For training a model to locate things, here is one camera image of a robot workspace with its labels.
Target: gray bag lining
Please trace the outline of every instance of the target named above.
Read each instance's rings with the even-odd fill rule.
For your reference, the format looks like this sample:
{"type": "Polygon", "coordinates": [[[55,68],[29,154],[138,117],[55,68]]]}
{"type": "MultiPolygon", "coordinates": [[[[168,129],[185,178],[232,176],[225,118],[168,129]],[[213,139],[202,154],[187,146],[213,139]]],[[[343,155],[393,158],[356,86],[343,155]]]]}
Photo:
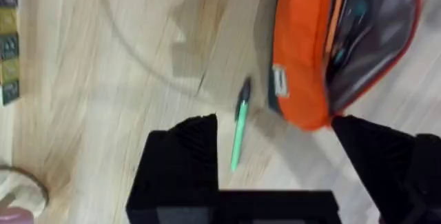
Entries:
{"type": "Polygon", "coordinates": [[[411,36],[416,1],[371,0],[367,33],[327,86],[330,114],[341,112],[398,59],[411,36]]]}

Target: green pen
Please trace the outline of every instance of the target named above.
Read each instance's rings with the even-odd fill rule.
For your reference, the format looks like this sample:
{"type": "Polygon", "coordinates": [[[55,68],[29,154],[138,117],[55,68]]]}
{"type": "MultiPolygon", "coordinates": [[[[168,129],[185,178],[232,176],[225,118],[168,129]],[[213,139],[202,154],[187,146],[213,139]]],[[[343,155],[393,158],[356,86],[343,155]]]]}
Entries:
{"type": "Polygon", "coordinates": [[[251,78],[247,77],[240,91],[238,104],[236,106],[236,132],[234,134],[232,171],[234,172],[239,164],[240,147],[242,146],[245,123],[247,121],[248,102],[251,95],[251,78]]]}

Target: white label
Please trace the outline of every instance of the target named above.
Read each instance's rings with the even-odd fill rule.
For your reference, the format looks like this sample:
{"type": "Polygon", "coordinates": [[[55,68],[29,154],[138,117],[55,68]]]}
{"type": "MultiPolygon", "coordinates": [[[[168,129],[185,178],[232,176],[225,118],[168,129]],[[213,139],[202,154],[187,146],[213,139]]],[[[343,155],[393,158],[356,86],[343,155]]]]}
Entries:
{"type": "Polygon", "coordinates": [[[285,69],[280,65],[273,65],[274,89],[276,96],[288,97],[287,74],[285,69]]]}

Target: orange bag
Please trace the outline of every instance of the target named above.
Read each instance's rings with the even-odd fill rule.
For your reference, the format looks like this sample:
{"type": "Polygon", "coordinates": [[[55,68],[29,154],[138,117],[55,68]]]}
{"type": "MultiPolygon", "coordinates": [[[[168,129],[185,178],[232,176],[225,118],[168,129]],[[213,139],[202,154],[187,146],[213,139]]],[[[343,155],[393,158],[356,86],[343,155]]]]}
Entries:
{"type": "Polygon", "coordinates": [[[304,130],[327,125],[405,53],[421,5],[421,0],[278,0],[270,106],[304,130]]]}

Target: pink object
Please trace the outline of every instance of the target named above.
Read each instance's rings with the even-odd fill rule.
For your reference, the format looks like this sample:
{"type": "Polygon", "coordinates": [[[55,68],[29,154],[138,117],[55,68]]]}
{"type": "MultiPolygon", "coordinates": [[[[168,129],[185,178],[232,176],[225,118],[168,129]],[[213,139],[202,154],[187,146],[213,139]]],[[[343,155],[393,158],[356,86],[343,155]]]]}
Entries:
{"type": "Polygon", "coordinates": [[[34,216],[28,210],[10,207],[0,210],[0,224],[34,224],[34,216]]]}

